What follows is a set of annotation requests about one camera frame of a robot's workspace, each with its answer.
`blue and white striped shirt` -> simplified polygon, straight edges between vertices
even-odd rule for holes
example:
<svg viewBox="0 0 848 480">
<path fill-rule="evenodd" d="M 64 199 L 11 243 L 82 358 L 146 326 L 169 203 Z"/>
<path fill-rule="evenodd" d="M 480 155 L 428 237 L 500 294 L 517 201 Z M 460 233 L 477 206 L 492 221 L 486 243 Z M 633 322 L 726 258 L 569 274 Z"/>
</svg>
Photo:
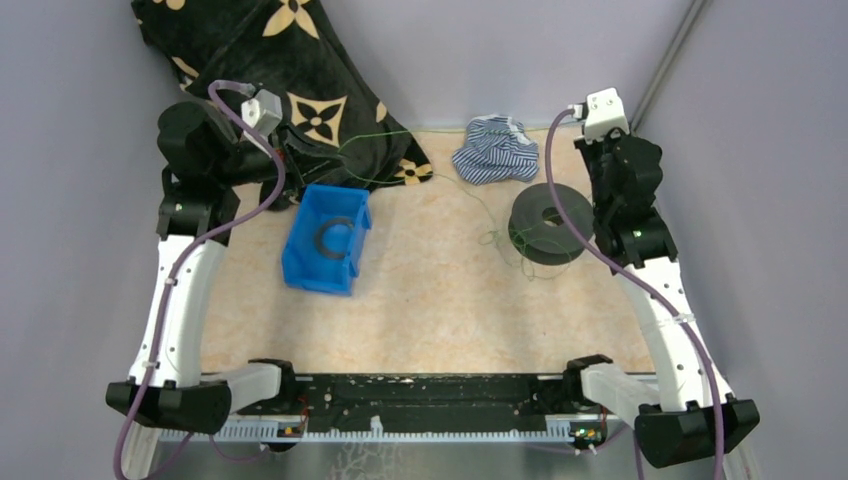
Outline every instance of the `blue and white striped shirt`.
<svg viewBox="0 0 848 480">
<path fill-rule="evenodd" d="M 453 154 L 457 173 L 474 185 L 507 179 L 529 182 L 539 173 L 539 146 L 512 117 L 487 115 L 471 119 L 465 144 Z"/>
</svg>

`marble pattern surface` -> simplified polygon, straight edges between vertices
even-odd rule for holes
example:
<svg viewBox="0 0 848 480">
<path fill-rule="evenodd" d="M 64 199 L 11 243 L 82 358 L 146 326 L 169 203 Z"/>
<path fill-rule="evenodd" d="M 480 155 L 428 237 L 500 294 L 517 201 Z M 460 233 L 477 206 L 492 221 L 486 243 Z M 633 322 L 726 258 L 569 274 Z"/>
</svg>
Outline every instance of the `marble pattern surface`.
<svg viewBox="0 0 848 480">
<path fill-rule="evenodd" d="M 540 153 L 544 133 L 529 134 Z M 571 144 L 577 133 L 563 128 L 557 135 L 555 178 L 588 195 Z M 508 244 L 510 208 L 527 184 L 463 183 L 451 164 L 461 133 L 416 137 L 440 176 L 371 196 L 374 227 L 352 297 L 284 285 L 280 253 L 296 209 L 263 213 L 235 230 L 212 291 L 205 371 L 271 357 L 311 373 L 557 372 L 593 353 L 629 371 L 653 371 L 636 317 L 607 267 L 588 253 L 567 267 L 533 266 Z M 533 183 L 543 181 L 544 165 Z M 463 189 L 488 206 L 494 226 Z M 257 204 L 257 187 L 237 193 L 240 213 Z"/>
</svg>

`black spool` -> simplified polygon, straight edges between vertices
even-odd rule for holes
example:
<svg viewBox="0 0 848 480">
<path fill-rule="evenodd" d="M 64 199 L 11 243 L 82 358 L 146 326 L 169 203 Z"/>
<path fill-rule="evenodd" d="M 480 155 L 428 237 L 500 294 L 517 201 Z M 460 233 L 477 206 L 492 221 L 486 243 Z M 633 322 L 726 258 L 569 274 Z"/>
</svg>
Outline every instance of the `black spool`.
<svg viewBox="0 0 848 480">
<path fill-rule="evenodd" d="M 592 204 L 573 188 L 560 184 L 555 188 L 568 218 L 585 238 L 591 238 Z M 583 253 L 583 244 L 559 216 L 547 184 L 518 194 L 509 217 L 509 238 L 521 255 L 542 265 L 565 265 Z"/>
</svg>

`green wire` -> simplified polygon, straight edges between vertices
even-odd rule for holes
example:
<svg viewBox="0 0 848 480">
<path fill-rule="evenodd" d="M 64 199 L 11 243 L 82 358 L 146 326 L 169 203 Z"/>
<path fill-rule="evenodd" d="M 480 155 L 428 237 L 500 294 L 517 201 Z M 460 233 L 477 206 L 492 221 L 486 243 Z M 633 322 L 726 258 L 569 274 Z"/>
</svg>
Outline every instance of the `green wire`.
<svg viewBox="0 0 848 480">
<path fill-rule="evenodd" d="M 563 123 L 560 124 L 560 127 L 567 127 L 567 126 L 573 125 L 575 123 L 578 123 L 578 122 L 577 121 L 563 122 Z M 525 132 L 541 132 L 543 130 L 548 130 L 548 127 L 534 127 L 534 128 L 525 128 L 524 129 Z M 507 132 L 507 131 L 503 131 L 503 130 L 487 130 L 487 131 L 484 131 L 484 132 L 485 133 L 492 133 L 492 134 L 495 134 L 495 135 L 511 135 L 512 134 L 512 132 Z M 446 130 L 420 129 L 420 130 L 396 130 L 396 131 L 393 131 L 393 132 L 380 132 L 380 133 L 364 133 L 362 135 L 354 135 L 354 136 L 348 138 L 347 140 L 345 140 L 345 142 L 342 143 L 342 145 L 339 147 L 338 151 L 341 152 L 342 150 L 345 149 L 345 147 L 347 147 L 348 145 L 350 145 L 352 142 L 354 142 L 356 140 L 362 140 L 362 139 L 365 139 L 365 138 L 390 137 L 392 135 L 403 135 L 405 133 L 409 133 L 409 134 L 413 134 L 413 133 L 465 133 L 465 129 L 464 128 L 463 129 L 446 129 Z"/>
<path fill-rule="evenodd" d="M 398 185 L 398 184 L 400 184 L 400 183 L 403 183 L 403 182 L 404 182 L 404 180 L 397 180 L 397 181 L 392 181 L 392 182 L 383 182 L 383 181 L 378 181 L 378 180 L 370 180 L 370 179 L 367 179 L 367 178 L 360 177 L 359 175 L 357 175 L 357 174 L 353 173 L 352 171 L 350 171 L 350 169 L 348 169 L 348 168 L 346 168 L 346 167 L 345 167 L 345 170 L 347 170 L 347 172 L 350 174 L 350 176 L 351 176 L 351 177 L 353 177 L 353 178 L 355 178 L 355 179 L 357 179 L 357 180 L 360 180 L 360 181 L 366 182 L 366 183 L 369 183 L 369 182 L 370 182 L 370 183 L 374 183 L 374 184 L 377 184 L 377 185 Z M 533 280 L 535 280 L 535 279 L 539 279 L 539 280 L 553 280 L 553 279 L 555 279 L 556 277 L 559 277 L 560 275 L 562 275 L 563 273 L 565 273 L 565 272 L 568 270 L 568 267 L 571 265 L 570 263 L 566 266 L 566 268 L 564 268 L 562 271 L 558 272 L 556 275 L 553 275 L 553 276 L 550 276 L 550 277 L 544 277 L 544 276 L 536 275 L 536 272 L 535 272 L 535 270 L 536 270 L 535 264 L 534 264 L 533 262 L 531 262 L 531 261 L 527 260 L 527 258 L 524 256 L 525 251 L 518 251 L 518 249 L 517 249 L 517 248 L 516 248 L 516 250 L 517 250 L 517 251 L 518 251 L 518 253 L 521 255 L 521 260 L 520 260 L 520 262 L 519 262 L 519 264 L 518 264 L 518 265 L 515 265 L 515 264 L 513 264 L 513 263 L 510 263 L 509 259 L 507 259 L 507 258 L 506 258 L 506 255 L 504 254 L 503 250 L 501 249 L 501 246 L 503 245 L 503 243 L 502 243 L 502 242 L 503 242 L 505 239 L 509 238 L 509 235 L 504 235 L 504 234 L 501 232 L 501 230 L 497 228 L 497 223 L 498 223 L 497 218 L 495 218 L 494 213 L 492 213 L 492 210 L 489 208 L 489 206 L 488 206 L 488 205 L 486 205 L 486 202 L 485 202 L 485 201 L 483 201 L 483 199 L 482 199 L 482 198 L 480 198 L 480 197 L 478 197 L 477 195 L 474 195 L 473 193 L 469 192 L 469 191 L 468 191 L 468 189 L 466 189 L 465 187 L 463 187 L 463 186 L 462 186 L 462 184 L 461 184 L 459 181 L 457 181 L 457 180 L 455 180 L 455 179 L 453 179 L 453 178 L 451 178 L 451 177 L 448 177 L 448 176 L 446 176 L 446 175 L 442 175 L 442 174 L 435 173 L 435 172 L 430 172 L 430 173 L 428 173 L 428 174 L 426 174 L 426 175 L 422 175 L 421 177 L 422 177 L 422 178 L 426 178 L 426 177 L 440 177 L 440 178 L 444 178 L 444 179 L 446 179 L 446 180 L 450 180 L 450 181 L 451 181 L 451 183 L 453 183 L 453 184 L 454 184 L 457 188 L 459 188 L 460 190 L 462 190 L 462 192 L 463 192 L 463 193 L 465 193 L 465 194 L 466 194 L 466 195 L 468 195 L 469 197 L 471 197 L 471 198 L 473 198 L 474 200 L 476 200 L 476 201 L 477 201 L 477 202 L 478 202 L 478 203 L 479 203 L 479 204 L 483 207 L 483 210 L 485 210 L 485 211 L 486 211 L 486 215 L 488 215 L 488 216 L 489 216 L 489 220 L 491 220 L 491 222 L 492 222 L 492 227 L 491 227 L 492 229 L 491 229 L 491 230 L 489 230 L 489 231 L 487 231 L 487 232 L 485 232 L 485 233 L 483 233 L 483 234 L 481 234 L 481 235 L 480 235 L 480 237 L 478 237 L 478 239 L 477 239 L 477 243 L 478 243 L 479 245 L 493 245 L 493 246 L 497 249 L 497 251 L 498 251 L 498 253 L 500 254 L 501 259 L 504 261 L 504 263 L 505 263 L 507 266 L 511 267 L 511 268 L 520 268 L 520 269 L 521 269 L 521 273 L 522 273 L 522 274 L 523 274 L 523 275 L 524 275 L 524 276 L 525 276 L 525 277 L 526 277 L 529 281 L 533 281 Z M 530 227 L 528 227 L 528 228 L 526 228 L 526 229 L 523 229 L 523 230 L 518 230 L 518 231 L 516 231 L 516 232 L 515 232 L 515 235 L 523 235 L 524 233 L 529 232 L 530 230 L 532 230 L 533 228 L 535 228 L 536 226 L 538 226 L 538 225 L 541 225 L 541 224 L 545 223 L 545 221 L 546 221 L 546 220 L 544 220 L 544 219 L 543 219 L 543 220 L 541 220 L 539 223 L 537 223 L 536 225 L 530 226 Z M 554 240 L 545 239 L 545 241 L 546 241 L 546 242 L 548 242 L 548 243 L 550 243 L 551 245 L 556 246 L 556 247 L 562 247 L 562 244 L 560 244 L 560 243 L 558 243 L 558 242 L 556 242 L 556 241 L 554 241 Z M 530 268 L 530 272 L 529 272 L 529 273 L 528 273 L 528 272 L 527 272 L 527 270 L 526 270 L 527 265 L 529 265 L 529 268 Z"/>
<path fill-rule="evenodd" d="M 563 122 L 557 128 L 567 127 L 567 126 L 573 125 L 575 123 L 578 123 L 578 122 L 577 121 Z M 546 131 L 546 130 L 548 130 L 548 127 L 536 127 L 536 128 L 526 128 L 526 129 L 524 129 L 525 132 L 539 132 L 539 131 Z M 381 132 L 381 133 L 366 133 L 366 134 L 362 134 L 362 135 L 355 135 L 355 136 L 347 139 L 344 143 L 341 144 L 338 151 L 341 152 L 342 150 L 345 149 L 345 147 L 350 145 L 352 142 L 355 142 L 356 140 L 362 140 L 362 139 L 366 139 L 366 138 L 388 137 L 388 136 L 393 136 L 393 135 L 415 134 L 415 133 L 465 133 L 465 129 L 418 129 L 418 130 L 397 130 L 397 131 L 393 131 L 393 132 Z M 492 134 L 496 134 L 496 135 L 511 135 L 513 132 L 503 131 L 503 130 L 489 130 L 487 133 L 492 133 Z M 360 177 L 359 175 L 350 171 L 350 169 L 348 169 L 347 167 L 344 167 L 344 169 L 347 170 L 347 172 L 350 174 L 351 177 L 365 182 L 366 185 L 369 184 L 369 183 L 370 184 L 376 184 L 376 185 L 399 185 L 401 183 L 404 183 L 404 181 L 405 181 L 403 179 L 391 181 L 391 182 L 372 180 L 372 179 Z M 521 273 L 525 277 L 527 277 L 527 279 L 529 281 L 533 281 L 534 279 L 553 280 L 554 278 L 562 275 L 563 273 L 565 273 L 566 270 L 568 270 L 568 266 L 570 266 L 571 264 L 568 264 L 566 266 L 566 268 L 564 268 L 562 271 L 560 271 L 556 275 L 553 275 L 553 276 L 550 276 L 550 277 L 538 276 L 538 275 L 536 275 L 536 272 L 535 272 L 535 269 L 536 269 L 535 264 L 533 262 L 527 260 L 527 258 L 524 256 L 525 252 L 522 252 L 522 251 L 518 252 L 521 255 L 521 260 L 519 262 L 519 265 L 514 265 L 514 264 L 510 263 L 509 260 L 506 258 L 506 255 L 504 254 L 503 250 L 501 249 L 502 242 L 504 241 L 505 238 L 508 238 L 509 235 L 505 236 L 497 228 L 498 221 L 495 218 L 495 215 L 492 213 L 491 209 L 489 209 L 489 206 L 486 205 L 486 202 L 484 202 L 482 198 L 480 198 L 480 197 L 474 195 L 473 193 L 469 192 L 457 180 L 454 180 L 451 177 L 441 175 L 441 174 L 438 174 L 438 173 L 435 173 L 435 172 L 430 172 L 427 175 L 422 175 L 422 177 L 441 177 L 441 178 L 445 178 L 447 180 L 450 180 L 457 188 L 462 190 L 463 193 L 465 193 L 469 197 L 473 198 L 474 200 L 477 200 L 477 202 L 480 203 L 480 205 L 486 211 L 486 214 L 489 216 L 489 220 L 491 220 L 491 222 L 492 222 L 492 229 L 489 230 L 488 232 L 480 235 L 480 237 L 477 239 L 477 243 L 480 244 L 480 245 L 493 245 L 498 250 L 498 253 L 500 254 L 501 259 L 504 261 L 504 263 L 506 263 L 507 266 L 509 266 L 511 268 L 521 268 Z M 538 225 L 541 225 L 544 222 L 545 221 L 542 220 L 541 222 L 539 222 Z M 522 235 L 522 234 L 532 230 L 533 228 L 535 228 L 535 225 L 532 226 L 532 227 L 529 227 L 527 229 L 524 229 L 524 230 L 519 230 L 515 234 L 516 235 Z M 485 238 L 486 236 L 489 237 L 488 240 L 483 241 L 482 239 Z M 550 242 L 551 244 L 553 244 L 554 246 L 562 246 L 562 245 L 560 245 L 559 243 L 557 243 L 553 240 L 547 240 L 547 241 Z M 530 268 L 529 273 L 526 270 L 526 265 L 529 265 L 529 268 Z"/>
</svg>

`black patterned cloth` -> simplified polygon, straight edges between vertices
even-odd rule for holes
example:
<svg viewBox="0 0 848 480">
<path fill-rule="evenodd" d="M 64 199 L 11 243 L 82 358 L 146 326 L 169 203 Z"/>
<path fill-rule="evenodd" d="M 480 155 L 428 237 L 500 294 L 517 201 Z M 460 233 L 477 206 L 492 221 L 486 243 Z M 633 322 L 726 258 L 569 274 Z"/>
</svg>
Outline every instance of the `black patterned cloth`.
<svg viewBox="0 0 848 480">
<path fill-rule="evenodd" d="M 208 85 L 226 79 L 280 97 L 288 121 L 280 128 L 311 142 L 289 152 L 283 206 L 310 183 L 374 190 L 431 178 L 412 135 L 379 136 L 405 129 L 356 70 L 320 0 L 133 0 L 132 8 L 145 43 L 168 58 L 186 92 L 208 99 Z M 236 111 L 244 100 L 222 98 Z"/>
</svg>

